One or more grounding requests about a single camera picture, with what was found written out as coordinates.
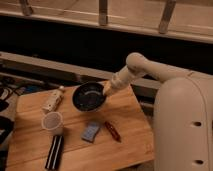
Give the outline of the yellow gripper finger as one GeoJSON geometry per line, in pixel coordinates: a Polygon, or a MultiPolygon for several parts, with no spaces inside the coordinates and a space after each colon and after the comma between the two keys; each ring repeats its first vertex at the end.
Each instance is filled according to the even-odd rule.
{"type": "Polygon", "coordinates": [[[109,86],[109,85],[104,86],[103,95],[104,96],[110,96],[111,95],[111,86],[109,86]]]}

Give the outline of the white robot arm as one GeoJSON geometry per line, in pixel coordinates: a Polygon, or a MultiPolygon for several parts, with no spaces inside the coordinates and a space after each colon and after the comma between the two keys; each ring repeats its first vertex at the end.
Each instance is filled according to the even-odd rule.
{"type": "Polygon", "coordinates": [[[154,102],[154,171],[213,171],[213,75],[131,53],[104,94],[146,74],[161,82],[154,102]]]}

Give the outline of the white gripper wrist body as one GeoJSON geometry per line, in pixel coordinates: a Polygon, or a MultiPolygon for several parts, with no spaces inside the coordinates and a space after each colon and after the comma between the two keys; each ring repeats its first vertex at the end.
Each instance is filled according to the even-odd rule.
{"type": "Polygon", "coordinates": [[[126,88],[136,76],[128,69],[123,67],[119,72],[116,72],[108,83],[107,93],[114,94],[126,88]]]}

